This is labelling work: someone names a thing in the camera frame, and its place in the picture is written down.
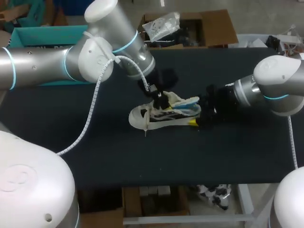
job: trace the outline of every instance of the plastic bag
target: plastic bag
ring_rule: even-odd
[[[178,12],[169,13],[154,21],[142,25],[147,32],[150,41],[155,42],[180,29],[180,14]]]

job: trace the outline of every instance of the metal table frame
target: metal table frame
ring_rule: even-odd
[[[203,223],[203,222],[245,222],[245,228],[260,228],[269,218],[273,197],[278,184],[270,184],[256,208],[253,207],[247,184],[237,186],[242,214],[237,215],[199,215],[124,218],[124,225],[152,223]]]

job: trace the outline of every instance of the white sneaker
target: white sneaker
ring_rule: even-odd
[[[129,114],[131,126],[141,130],[154,130],[173,125],[189,125],[189,121],[200,115],[201,108],[197,104],[199,97],[182,99],[173,92],[163,92],[169,99],[170,107],[156,109],[153,102],[134,108]]]

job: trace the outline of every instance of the black tablecloth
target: black tablecloth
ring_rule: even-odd
[[[209,84],[223,86],[252,74],[260,60],[275,52],[240,48],[152,54],[159,68],[175,69],[180,80],[173,91],[187,98],[204,93]],[[0,120],[19,137],[58,152],[81,132],[94,86],[16,89],[6,96]],[[175,126],[144,137],[144,131],[129,125],[128,114],[147,102],[137,83],[116,67],[101,86],[89,131],[63,156],[78,189],[279,182],[294,169],[287,119],[267,108],[245,109],[238,123],[211,130]],[[304,148],[304,142],[300,145],[296,142],[296,149]]]

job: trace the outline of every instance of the white cable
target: white cable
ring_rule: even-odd
[[[290,136],[290,144],[291,144],[291,151],[293,154],[293,160],[294,160],[294,168],[298,169],[298,162],[296,160],[296,154],[295,154],[295,142],[294,142],[294,133],[293,133],[293,125],[291,123],[291,117],[288,116],[288,127],[289,127],[289,136]]]
[[[124,59],[126,61],[128,61],[130,64],[132,64],[135,69],[139,72],[141,78],[142,78],[142,82],[143,82],[143,85],[145,87],[145,90],[146,91],[149,91],[149,85],[147,83],[147,80],[146,78],[144,77],[143,75],[143,72],[141,71],[141,69],[139,68],[139,66],[133,61],[131,60],[130,58],[126,57],[126,56],[116,56],[116,58],[119,58],[119,59]],[[96,99],[97,99],[97,95],[98,95],[98,91],[99,91],[99,86],[101,84],[101,79],[103,78],[103,75],[106,71],[106,69],[108,68],[108,66],[114,62],[115,60],[114,59],[110,59],[104,66],[103,70],[101,71],[101,74],[97,80],[97,83],[96,83],[96,86],[95,86],[95,90],[94,90],[94,94],[93,94],[93,98],[92,98],[92,102],[91,102],[91,107],[90,107],[90,111],[89,111],[89,114],[87,115],[87,119],[86,119],[86,123],[85,123],[85,126],[82,130],[82,132],[80,133],[80,135],[78,136],[78,138],[69,146],[67,147],[66,149],[62,150],[61,152],[58,152],[57,155],[58,156],[61,156],[65,153],[67,153],[68,151],[70,151],[71,149],[73,149],[81,140],[82,138],[84,137],[88,127],[89,127],[89,124],[91,122],[91,118],[92,118],[92,115],[93,115],[93,111],[94,111],[94,107],[95,107],[95,103],[96,103]]]

